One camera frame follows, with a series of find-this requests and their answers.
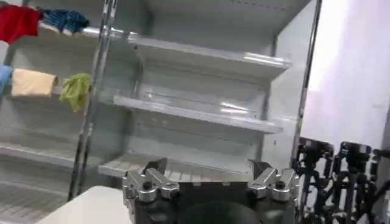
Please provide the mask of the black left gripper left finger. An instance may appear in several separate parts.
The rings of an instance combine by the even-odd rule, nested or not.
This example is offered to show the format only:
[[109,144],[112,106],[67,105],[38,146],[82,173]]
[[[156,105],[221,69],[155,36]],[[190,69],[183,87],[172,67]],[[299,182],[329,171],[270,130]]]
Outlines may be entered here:
[[164,176],[167,162],[167,158],[162,158],[149,161],[141,172],[126,171],[122,178],[124,203],[130,203],[136,198],[150,203],[157,199],[158,193],[172,200],[179,193],[180,185]]

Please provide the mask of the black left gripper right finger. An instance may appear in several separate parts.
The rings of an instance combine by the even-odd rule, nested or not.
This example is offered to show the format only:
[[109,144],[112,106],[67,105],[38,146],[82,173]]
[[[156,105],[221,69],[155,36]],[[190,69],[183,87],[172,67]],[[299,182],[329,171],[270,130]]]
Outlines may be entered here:
[[249,161],[253,180],[248,182],[248,190],[256,199],[271,197],[275,201],[297,201],[300,184],[294,169],[277,170],[264,161]]

